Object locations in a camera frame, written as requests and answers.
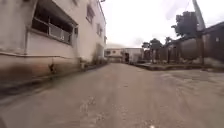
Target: sidewalk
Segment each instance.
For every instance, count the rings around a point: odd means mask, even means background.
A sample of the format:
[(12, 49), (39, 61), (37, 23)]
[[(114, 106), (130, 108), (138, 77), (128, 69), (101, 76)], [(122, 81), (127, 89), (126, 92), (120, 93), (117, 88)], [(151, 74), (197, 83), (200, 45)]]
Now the sidewalk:
[(200, 69), (201, 65), (196, 64), (135, 64), (136, 67), (144, 68), (151, 71), (164, 71), (164, 70), (186, 70), (186, 69)]

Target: building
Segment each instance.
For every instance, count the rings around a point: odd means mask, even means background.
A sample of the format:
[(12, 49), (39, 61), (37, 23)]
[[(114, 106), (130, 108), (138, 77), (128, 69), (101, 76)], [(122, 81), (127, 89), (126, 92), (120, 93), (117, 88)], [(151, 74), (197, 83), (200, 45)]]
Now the building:
[(143, 59), (144, 50), (142, 48), (125, 48), (125, 62), (137, 63)]
[(70, 70), (104, 56), (106, 21), (98, 0), (0, 2), (0, 81)]
[(122, 62), (123, 52), (124, 49), (122, 48), (109, 48), (105, 50), (105, 57), (109, 62)]
[(110, 62), (137, 63), (143, 58), (142, 48), (108, 48), (105, 50), (105, 57)]

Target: pole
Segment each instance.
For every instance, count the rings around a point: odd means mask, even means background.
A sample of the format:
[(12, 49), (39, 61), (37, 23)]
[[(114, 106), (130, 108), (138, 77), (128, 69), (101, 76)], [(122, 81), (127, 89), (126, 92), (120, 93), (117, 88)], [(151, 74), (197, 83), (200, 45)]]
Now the pole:
[(195, 9), (195, 14), (198, 20), (198, 24), (199, 24), (199, 31), (197, 32), (197, 37), (196, 37), (196, 41), (198, 44), (198, 49), (199, 49), (199, 57), (200, 57), (200, 63), (202, 65), (202, 67), (204, 66), (204, 41), (202, 38), (202, 31), (206, 28), (205, 27), (205, 22), (204, 19), (202, 17), (202, 13), (201, 13), (201, 9), (198, 6), (197, 0), (192, 0), (193, 5), (194, 5), (194, 9)]

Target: road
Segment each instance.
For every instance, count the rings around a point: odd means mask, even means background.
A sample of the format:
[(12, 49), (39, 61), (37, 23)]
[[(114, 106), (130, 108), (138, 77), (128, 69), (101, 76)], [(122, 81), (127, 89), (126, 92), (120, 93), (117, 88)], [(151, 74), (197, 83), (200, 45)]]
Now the road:
[(109, 64), (40, 86), (0, 101), (1, 128), (224, 127), (224, 73)]

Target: sky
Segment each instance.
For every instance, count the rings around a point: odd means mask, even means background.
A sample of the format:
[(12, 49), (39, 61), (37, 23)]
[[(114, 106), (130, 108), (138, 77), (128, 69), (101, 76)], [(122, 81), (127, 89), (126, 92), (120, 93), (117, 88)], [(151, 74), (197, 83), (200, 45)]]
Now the sky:
[[(206, 27), (224, 21), (223, 0), (197, 0)], [(191, 0), (106, 0), (102, 3), (106, 17), (107, 43), (125, 47), (140, 47), (153, 38), (165, 43), (170, 36), (176, 39), (176, 14), (193, 11)]]

